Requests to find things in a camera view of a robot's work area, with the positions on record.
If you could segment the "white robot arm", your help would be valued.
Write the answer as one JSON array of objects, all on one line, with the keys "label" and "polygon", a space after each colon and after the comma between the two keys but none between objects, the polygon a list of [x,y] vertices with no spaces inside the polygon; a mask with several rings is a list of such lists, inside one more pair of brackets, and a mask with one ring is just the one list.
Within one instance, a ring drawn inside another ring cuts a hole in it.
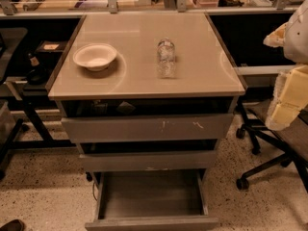
[{"label": "white robot arm", "polygon": [[308,105],[307,10],[298,9],[288,22],[267,35],[263,44],[282,47],[284,57],[295,63],[295,68],[282,71],[276,77],[273,98],[267,111],[266,126],[279,131],[289,127]]}]

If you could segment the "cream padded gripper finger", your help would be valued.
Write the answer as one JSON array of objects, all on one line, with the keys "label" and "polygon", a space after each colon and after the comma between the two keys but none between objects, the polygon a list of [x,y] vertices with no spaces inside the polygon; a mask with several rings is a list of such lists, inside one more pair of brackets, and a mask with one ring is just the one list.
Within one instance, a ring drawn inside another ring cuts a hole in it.
[{"label": "cream padded gripper finger", "polygon": [[263,40],[263,44],[273,48],[282,47],[284,45],[286,26],[287,24],[284,23],[267,35]]},{"label": "cream padded gripper finger", "polygon": [[266,126],[273,131],[291,125],[300,111],[308,105],[308,65],[298,64],[276,78],[273,99],[270,101]]}]

